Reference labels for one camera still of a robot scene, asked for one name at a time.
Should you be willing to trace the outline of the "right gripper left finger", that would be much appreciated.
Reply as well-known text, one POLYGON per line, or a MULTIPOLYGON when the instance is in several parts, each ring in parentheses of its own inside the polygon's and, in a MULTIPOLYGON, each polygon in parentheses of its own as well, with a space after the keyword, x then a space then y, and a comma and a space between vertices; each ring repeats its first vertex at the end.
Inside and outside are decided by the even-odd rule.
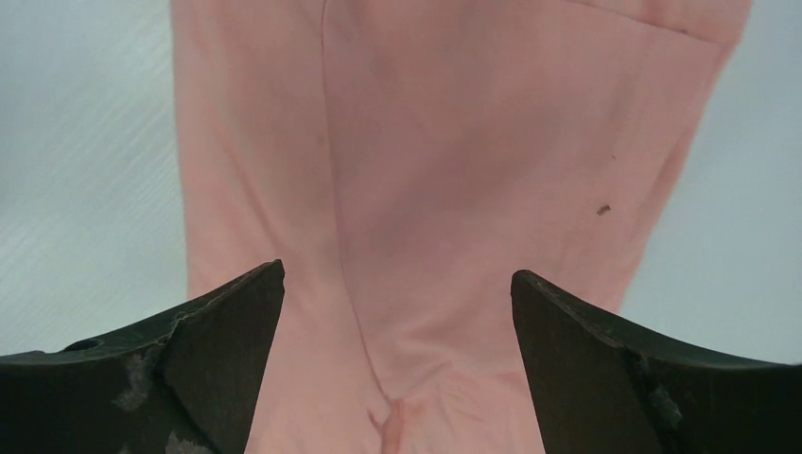
POLYGON ((243 452, 284 277, 272 261, 59 352, 2 357, 2 451, 243 452))

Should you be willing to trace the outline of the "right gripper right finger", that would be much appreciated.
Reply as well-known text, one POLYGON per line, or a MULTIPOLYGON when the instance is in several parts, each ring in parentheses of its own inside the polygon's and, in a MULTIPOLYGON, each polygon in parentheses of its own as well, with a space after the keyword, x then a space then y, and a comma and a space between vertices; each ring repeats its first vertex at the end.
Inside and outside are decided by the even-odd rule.
POLYGON ((531 271, 514 328, 548 453, 797 453, 801 368, 676 340, 531 271))

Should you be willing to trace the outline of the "salmon pink t-shirt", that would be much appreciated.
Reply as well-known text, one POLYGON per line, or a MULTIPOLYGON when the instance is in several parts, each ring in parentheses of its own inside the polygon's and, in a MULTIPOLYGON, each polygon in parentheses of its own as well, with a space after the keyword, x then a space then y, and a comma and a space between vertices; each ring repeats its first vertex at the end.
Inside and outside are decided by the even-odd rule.
POLYGON ((540 453, 510 284, 619 307, 748 1, 174 1, 188 290, 280 259, 250 453, 540 453))

